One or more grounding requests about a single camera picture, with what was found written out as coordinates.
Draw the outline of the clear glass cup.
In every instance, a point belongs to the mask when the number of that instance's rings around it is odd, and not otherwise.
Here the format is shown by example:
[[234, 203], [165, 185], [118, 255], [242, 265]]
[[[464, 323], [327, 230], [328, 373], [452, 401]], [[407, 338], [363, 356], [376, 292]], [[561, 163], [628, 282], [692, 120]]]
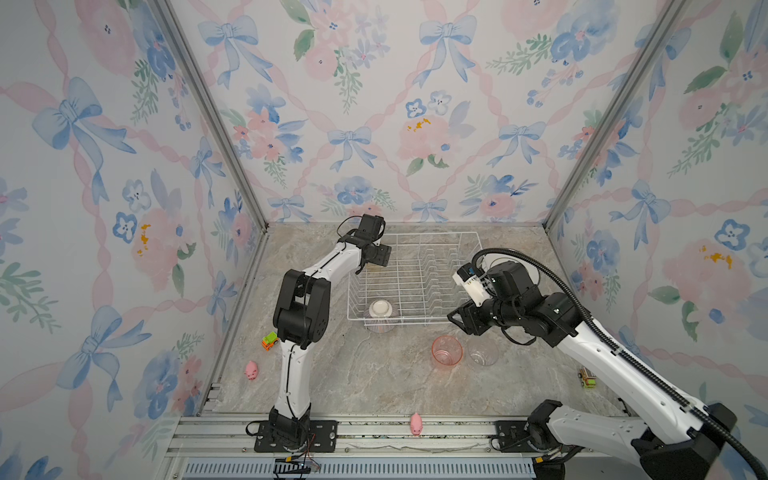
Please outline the clear glass cup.
[[469, 358], [477, 365], [489, 367], [496, 364], [499, 360], [499, 350], [496, 344], [491, 342], [481, 342], [475, 339], [467, 343]]

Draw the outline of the pink plastic cup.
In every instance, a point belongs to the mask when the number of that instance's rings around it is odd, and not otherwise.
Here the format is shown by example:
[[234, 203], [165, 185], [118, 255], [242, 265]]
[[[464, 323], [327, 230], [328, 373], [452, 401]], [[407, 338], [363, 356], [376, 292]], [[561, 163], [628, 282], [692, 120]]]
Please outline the pink plastic cup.
[[464, 350], [456, 337], [441, 335], [431, 344], [431, 356], [436, 367], [451, 369], [462, 361]]

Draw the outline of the yellow plastic cup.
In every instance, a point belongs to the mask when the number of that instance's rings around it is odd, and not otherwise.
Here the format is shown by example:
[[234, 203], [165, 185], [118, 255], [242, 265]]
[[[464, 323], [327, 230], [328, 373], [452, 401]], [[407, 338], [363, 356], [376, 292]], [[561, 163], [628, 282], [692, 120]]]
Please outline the yellow plastic cup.
[[386, 272], [386, 268], [383, 267], [383, 266], [380, 266], [380, 265], [375, 265], [375, 264], [372, 264], [372, 263], [367, 263], [364, 266], [362, 272], [366, 276], [381, 275], [381, 274]]

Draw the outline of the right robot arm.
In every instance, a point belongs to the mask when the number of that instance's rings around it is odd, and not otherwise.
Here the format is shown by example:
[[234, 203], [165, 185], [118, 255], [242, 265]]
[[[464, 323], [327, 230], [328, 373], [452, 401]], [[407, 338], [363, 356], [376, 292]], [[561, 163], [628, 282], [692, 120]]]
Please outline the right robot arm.
[[651, 479], [704, 479], [732, 432], [735, 415], [720, 403], [706, 405], [655, 373], [618, 343], [566, 292], [544, 295], [525, 265], [504, 261], [488, 269], [461, 266], [454, 282], [469, 299], [449, 313], [468, 335], [520, 327], [586, 367], [629, 406], [620, 419], [588, 414], [544, 400], [519, 434], [499, 435], [500, 451], [526, 445], [542, 462], [563, 464], [576, 448], [638, 466]]

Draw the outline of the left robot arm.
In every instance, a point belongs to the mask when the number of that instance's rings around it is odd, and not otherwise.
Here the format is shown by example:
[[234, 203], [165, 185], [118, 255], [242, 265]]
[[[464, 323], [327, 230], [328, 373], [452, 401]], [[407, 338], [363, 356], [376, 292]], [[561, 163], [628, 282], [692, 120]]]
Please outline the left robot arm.
[[311, 266], [286, 271], [273, 315], [280, 341], [281, 374], [269, 427], [280, 439], [303, 445], [310, 434], [310, 370], [313, 345], [330, 320], [332, 288], [366, 265], [385, 267], [391, 247], [381, 243], [386, 221], [363, 214], [357, 227], [340, 236], [325, 256]]

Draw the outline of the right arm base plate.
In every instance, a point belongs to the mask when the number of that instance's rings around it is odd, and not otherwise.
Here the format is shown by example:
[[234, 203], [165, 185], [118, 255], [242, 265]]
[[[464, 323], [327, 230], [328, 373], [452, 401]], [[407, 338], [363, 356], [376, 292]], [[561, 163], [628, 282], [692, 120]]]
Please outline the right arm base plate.
[[532, 453], [533, 444], [528, 422], [525, 420], [498, 420], [494, 423], [495, 435], [491, 447], [501, 453]]

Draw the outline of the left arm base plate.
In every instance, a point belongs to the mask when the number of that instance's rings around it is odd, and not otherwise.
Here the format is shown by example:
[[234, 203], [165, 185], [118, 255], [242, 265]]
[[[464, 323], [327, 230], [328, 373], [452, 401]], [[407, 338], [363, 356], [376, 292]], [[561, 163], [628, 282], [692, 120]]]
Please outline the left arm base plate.
[[336, 449], [339, 423], [335, 420], [289, 421], [286, 426], [260, 422], [254, 437], [257, 453], [333, 453]]

